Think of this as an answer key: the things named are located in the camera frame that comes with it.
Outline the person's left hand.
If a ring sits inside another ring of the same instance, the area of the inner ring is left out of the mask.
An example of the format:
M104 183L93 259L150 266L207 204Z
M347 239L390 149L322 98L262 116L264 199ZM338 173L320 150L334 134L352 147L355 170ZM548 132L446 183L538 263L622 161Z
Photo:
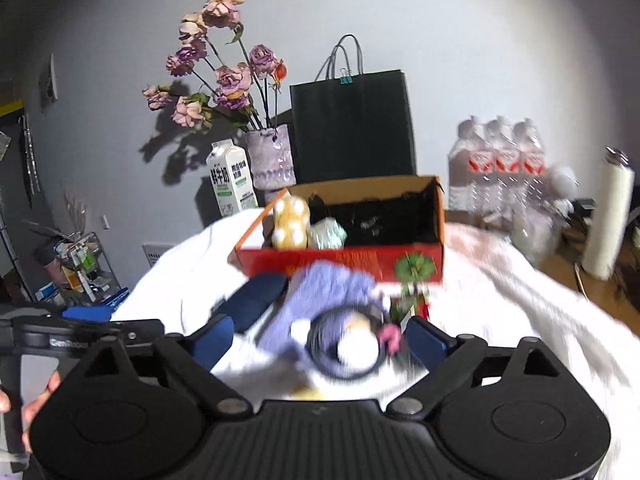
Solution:
M47 402L47 400L50 399L50 396L52 396L52 393L55 392L55 390L58 388L61 382L62 382L61 375L56 370L49 378L49 381L46 385L46 388L44 388L43 392L40 393L40 395L37 396L35 400L30 402L26 406L26 408L23 408L23 422L26 425L27 429L23 432L22 440L28 452L32 450L32 446L30 445L30 441L29 441L29 432L28 432L30 425L32 424L32 421L34 420L38 412L41 410L43 405ZM1 413L2 414L7 413L10 409L11 409L11 400L9 396L6 394L6 392L4 390L1 390L0 392Z

